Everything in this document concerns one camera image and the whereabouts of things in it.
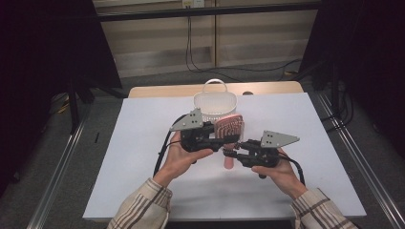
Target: white tabletop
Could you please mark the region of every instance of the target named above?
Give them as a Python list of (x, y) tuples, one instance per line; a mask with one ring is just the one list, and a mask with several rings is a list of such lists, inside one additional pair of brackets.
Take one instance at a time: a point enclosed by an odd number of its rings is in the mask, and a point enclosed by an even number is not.
[[(112, 218), (124, 199), (153, 175), (169, 127), (193, 109), (193, 97), (125, 99), (83, 217)], [(301, 164), (307, 187), (321, 188), (346, 217), (366, 215), (307, 94), (238, 96), (237, 113), (244, 117), (244, 140), (260, 140), (264, 130), (299, 136), (284, 150)], [(232, 170), (223, 163), (220, 150), (172, 181), (170, 220), (294, 217), (291, 199), (271, 179), (258, 178), (239, 161)]]

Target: person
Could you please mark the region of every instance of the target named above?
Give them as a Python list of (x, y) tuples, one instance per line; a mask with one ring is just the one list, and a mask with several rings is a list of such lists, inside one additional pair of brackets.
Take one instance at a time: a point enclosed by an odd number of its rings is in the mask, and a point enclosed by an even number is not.
[[(191, 164), (213, 154), (204, 149), (188, 153), (180, 145), (180, 133), (171, 138), (163, 166), (125, 199), (108, 229), (164, 228), (170, 212), (170, 182), (185, 173)], [(287, 154), (279, 149), (280, 154)], [(356, 228), (343, 217), (336, 205), (320, 189), (308, 190), (294, 174), (290, 163), (280, 160), (275, 168), (253, 166), (254, 173), (271, 177), (283, 193), (289, 195), (295, 213), (294, 228)]]

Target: metal bracket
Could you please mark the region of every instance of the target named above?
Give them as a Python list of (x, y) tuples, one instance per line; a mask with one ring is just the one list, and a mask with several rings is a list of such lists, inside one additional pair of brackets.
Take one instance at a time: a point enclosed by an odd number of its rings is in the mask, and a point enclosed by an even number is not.
[(299, 141), (298, 136), (285, 135), (277, 132), (263, 131), (261, 146), (263, 148), (278, 148)]
[(171, 132), (175, 131), (185, 131), (196, 128), (201, 128), (203, 126), (203, 115), (200, 108), (194, 109), (190, 114), (186, 115), (178, 122), (176, 122), (172, 127), (170, 127)]

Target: sleeve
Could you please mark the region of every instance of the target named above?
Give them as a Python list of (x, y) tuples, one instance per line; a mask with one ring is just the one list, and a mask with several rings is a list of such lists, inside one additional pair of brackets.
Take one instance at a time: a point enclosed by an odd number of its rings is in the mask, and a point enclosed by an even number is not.
[(308, 190), (294, 200), (295, 228), (357, 228), (320, 189)]
[(164, 228), (169, 217), (171, 197), (172, 191), (149, 178), (122, 202), (107, 228)]

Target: hand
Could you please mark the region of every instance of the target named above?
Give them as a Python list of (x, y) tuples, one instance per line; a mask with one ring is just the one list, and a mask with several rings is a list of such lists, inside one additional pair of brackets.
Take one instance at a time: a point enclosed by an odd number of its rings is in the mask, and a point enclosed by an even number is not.
[(210, 149), (188, 153), (178, 142), (180, 140), (180, 132), (176, 132), (170, 139), (166, 161), (153, 177), (153, 180), (163, 187), (167, 187), (174, 178), (184, 174), (196, 160), (210, 156), (213, 153)]
[[(279, 153), (282, 156), (287, 156), (282, 149), (279, 149)], [(253, 166), (252, 171), (260, 175), (271, 177), (277, 187), (292, 199), (300, 197), (308, 190), (294, 174), (291, 164), (286, 160), (280, 159), (279, 164), (274, 168)]]

